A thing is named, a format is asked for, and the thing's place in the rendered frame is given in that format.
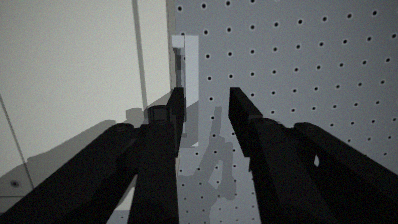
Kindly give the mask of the grey flat base plate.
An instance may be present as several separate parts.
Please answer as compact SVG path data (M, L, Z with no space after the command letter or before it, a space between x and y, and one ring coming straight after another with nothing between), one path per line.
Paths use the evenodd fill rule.
M230 87L398 175L398 0L175 0L175 23L199 35L198 146L180 146L179 224L261 224Z

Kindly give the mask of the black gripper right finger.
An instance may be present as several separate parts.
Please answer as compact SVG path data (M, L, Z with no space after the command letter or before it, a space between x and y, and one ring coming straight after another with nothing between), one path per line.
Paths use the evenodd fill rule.
M394 172L314 124L263 116L239 87L228 117L250 157L261 224L398 224Z

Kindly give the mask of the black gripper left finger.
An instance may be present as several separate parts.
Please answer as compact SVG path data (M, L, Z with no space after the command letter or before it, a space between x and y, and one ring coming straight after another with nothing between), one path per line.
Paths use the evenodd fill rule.
M105 130L4 212L0 224L106 224L137 171L127 224L179 224L175 158L184 87L147 112L139 128L118 123Z

